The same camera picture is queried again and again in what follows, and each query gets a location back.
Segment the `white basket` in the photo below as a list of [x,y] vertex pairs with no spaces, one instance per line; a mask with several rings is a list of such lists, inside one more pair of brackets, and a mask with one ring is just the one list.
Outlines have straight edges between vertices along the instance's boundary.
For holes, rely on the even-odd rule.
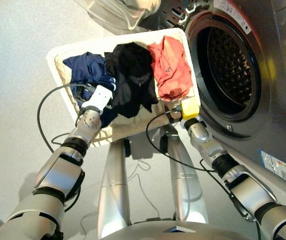
[[[110,36],[63,45],[52,49],[47,54],[46,59],[57,86],[61,86],[69,84],[71,80],[71,69],[63,64],[64,59],[72,56],[82,55],[88,51],[92,54],[101,54],[104,56],[104,52],[113,52],[116,45],[129,42],[135,42],[138,45],[146,48],[147,45],[152,43],[159,44],[163,39],[163,36],[171,36],[178,39],[183,44],[186,53],[186,61],[191,68],[192,81],[194,84],[194,87],[190,89],[188,97],[196,96],[198,98],[198,102],[200,103],[187,39],[185,33],[179,28],[149,31],[130,35]],[[158,89],[157,87],[155,88],[156,95],[158,95]],[[76,121],[79,107],[73,98],[72,92],[69,88],[61,89],[60,92],[72,116],[72,119]],[[152,113],[149,113],[141,106],[138,115],[135,117],[129,119],[119,115],[115,120],[113,120],[113,122],[111,122],[109,126],[101,129],[94,141],[92,141],[91,147],[105,145],[118,139],[143,132],[146,128],[146,124],[151,118],[165,111],[164,104],[167,104],[167,102],[162,101],[160,98],[158,98],[158,100],[158,104],[152,105]],[[169,121],[167,117],[163,115],[155,119],[150,124],[150,129],[158,128],[168,123]]]

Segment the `robotic arm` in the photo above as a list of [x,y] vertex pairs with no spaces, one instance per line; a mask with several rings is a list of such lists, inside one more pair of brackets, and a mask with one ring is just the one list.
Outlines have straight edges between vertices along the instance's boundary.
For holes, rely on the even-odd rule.
[[48,159],[36,177],[35,190],[14,209],[0,227],[0,240],[61,240],[64,203],[80,191],[85,177],[81,165],[101,127],[100,115],[112,92],[97,86],[84,102],[75,129]]
[[203,122],[190,119],[184,127],[192,146],[223,180],[242,217],[247,221],[257,221],[266,239],[286,240],[286,206],[280,205],[263,182],[223,149]]
[[[82,105],[83,115],[76,128],[39,171],[33,193],[18,204],[0,227],[0,240],[63,239],[60,228],[64,203],[80,191],[85,177],[81,168],[83,158],[100,130],[100,115],[111,96],[111,91],[99,85],[91,99]],[[239,165],[202,122],[193,118],[184,127],[192,146],[222,178],[244,219],[257,221],[266,239],[286,240],[286,206],[278,204],[272,191]]]

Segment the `label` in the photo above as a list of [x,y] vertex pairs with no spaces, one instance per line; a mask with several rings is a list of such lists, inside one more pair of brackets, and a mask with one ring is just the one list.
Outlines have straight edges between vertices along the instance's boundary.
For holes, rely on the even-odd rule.
[[259,150],[259,153],[264,167],[274,174],[280,176],[282,179],[286,180],[286,163],[262,150]]
[[242,15],[226,0],[214,0],[214,7],[231,16],[239,24],[239,26],[242,27],[246,34],[249,34],[252,31],[251,27],[248,25]]

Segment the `floor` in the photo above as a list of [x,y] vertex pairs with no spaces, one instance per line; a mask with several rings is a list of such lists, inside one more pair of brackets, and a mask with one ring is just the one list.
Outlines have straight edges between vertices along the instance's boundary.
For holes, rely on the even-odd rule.
[[[46,54],[60,45],[110,35],[73,0],[0,0],[0,224],[30,194],[36,173],[50,156],[36,123],[39,101],[55,87]],[[45,102],[41,122],[48,139],[73,128],[59,93]],[[188,143],[186,132],[179,132],[194,164],[198,165],[200,156]],[[139,160],[145,162],[140,163],[143,169],[150,165],[148,171],[137,169],[143,190],[160,216],[170,218],[174,205],[169,160],[153,152],[143,134],[131,140],[133,156],[126,162],[128,175]],[[107,150],[106,145],[88,151],[80,199],[65,215],[62,227],[65,239],[96,239],[96,211]],[[242,220],[206,173],[200,172],[199,178],[209,222],[254,238],[255,224]],[[133,223],[156,216],[139,187],[138,177],[129,182],[129,193]]]

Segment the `cable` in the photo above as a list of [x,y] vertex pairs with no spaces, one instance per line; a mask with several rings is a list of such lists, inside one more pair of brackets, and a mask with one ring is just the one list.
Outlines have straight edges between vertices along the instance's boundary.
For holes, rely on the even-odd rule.
[[260,228],[260,226],[259,226],[257,221],[256,221],[256,227],[257,227],[258,240],[262,240],[261,228]]
[[159,211],[158,209],[155,207],[155,205],[153,205],[153,203],[149,200],[149,198],[146,196],[144,190],[143,190],[143,187],[142,187],[142,182],[141,182],[141,178],[139,176],[138,173],[136,173],[134,176],[131,177],[131,179],[129,179],[128,181],[131,181],[135,176],[138,177],[138,182],[139,182],[139,187],[141,188],[141,191],[144,195],[144,197],[146,198],[146,200],[149,202],[149,204],[153,207],[153,209],[155,209],[155,211],[157,212],[157,217],[160,218],[160,214],[159,214]]
[[227,195],[229,195],[229,192],[224,188],[224,186],[210,173],[210,171],[208,169],[206,169],[204,167],[204,165],[202,164],[203,159],[201,159],[199,161],[199,164],[202,166],[202,168],[215,180],[215,182],[218,183],[218,185],[225,191],[225,193],[227,193]]
[[39,133],[41,134],[41,136],[42,136],[42,138],[43,138],[45,144],[47,145],[48,149],[49,149],[51,152],[54,152],[54,150],[53,150],[53,148],[51,147],[51,145],[48,143],[48,141],[47,141],[47,139],[46,139],[46,137],[45,137],[45,135],[44,135],[44,132],[43,132],[43,130],[42,130],[42,126],[41,126],[40,120],[39,120],[39,114],[40,114],[40,111],[41,111],[41,107],[42,107],[44,101],[47,99],[47,97],[50,96],[53,92],[55,92],[55,91],[57,91],[57,90],[59,90],[59,89],[62,89],[62,88],[73,87],[73,86],[74,86],[74,87],[79,86],[79,87],[88,88],[87,85],[84,85],[84,84],[76,84],[76,83],[58,86],[58,87],[56,87],[56,88],[53,88],[51,91],[49,91],[49,92],[42,98],[42,100],[40,101],[40,103],[39,103],[39,105],[38,105],[38,108],[37,108],[37,116],[36,116],[36,118],[37,118],[38,130],[39,130]]
[[178,161],[177,159],[175,159],[175,158],[173,158],[173,157],[167,155],[166,153],[162,152],[159,148],[157,148],[157,147],[152,143],[152,141],[151,141],[151,139],[149,138],[149,135],[148,135],[148,127],[149,127],[149,125],[150,125],[150,124],[152,123],[152,121],[155,120],[156,118],[159,118],[160,116],[162,116],[162,115],[164,115],[164,114],[169,114],[170,112],[172,112],[172,111],[174,111],[174,110],[175,110],[175,109],[170,110],[170,111],[163,112],[163,113],[161,113],[161,114],[158,114],[157,116],[153,117],[153,118],[148,122],[148,124],[147,124],[147,126],[146,126],[146,131],[145,131],[147,140],[148,140],[149,143],[154,147],[154,149],[156,149],[157,151],[159,151],[162,155],[164,155],[164,156],[168,157],[169,159],[173,160],[174,162],[180,163],[180,164],[182,164],[182,165],[184,165],[184,166],[187,166],[187,167],[192,168],[192,169],[195,169],[195,170],[204,171],[204,172],[210,171],[210,172],[213,172],[213,173],[214,173],[215,171],[213,171],[213,170],[201,169],[201,168],[198,168],[198,167],[194,167],[194,166],[188,165],[188,164],[186,164],[186,163],[184,163],[184,162],[182,162],[182,161]]
[[64,212],[67,212],[68,210],[70,210],[70,209],[75,205],[75,203],[77,202],[77,200],[78,200],[80,194],[81,194],[81,187],[79,187],[78,192],[77,192],[77,195],[76,195],[74,201],[72,202],[72,204],[71,204],[68,208],[66,208],[66,209],[64,210]]
[[57,139],[57,138],[59,138],[59,137],[61,137],[61,136],[65,136],[65,135],[69,135],[69,132],[68,132],[68,133],[63,133],[63,134],[60,134],[60,135],[57,135],[57,136],[53,137],[52,140],[51,140],[51,143],[61,146],[62,144],[61,144],[60,142],[56,142],[56,141],[54,141],[54,140]]
[[97,214],[98,214],[98,212],[94,211],[94,212],[91,212],[91,213],[89,213],[89,214],[86,214],[85,216],[83,216],[83,217],[81,218],[80,225],[81,225],[81,228],[82,228],[82,230],[83,230],[83,232],[84,232],[84,238],[83,238],[83,240],[86,239],[87,233],[86,233],[85,228],[84,228],[84,226],[83,226],[83,224],[82,224],[82,221],[83,221],[85,218],[87,218],[87,217],[94,216],[94,215],[97,215]]
[[129,180],[136,172],[137,168],[139,167],[140,169],[142,169],[143,171],[148,171],[149,169],[151,169],[151,166],[147,163],[147,162],[144,162],[142,160],[138,160],[140,163],[144,163],[146,164],[148,167],[147,169],[143,168],[139,163],[136,165],[134,171],[129,175],[129,177],[127,178],[127,180]]

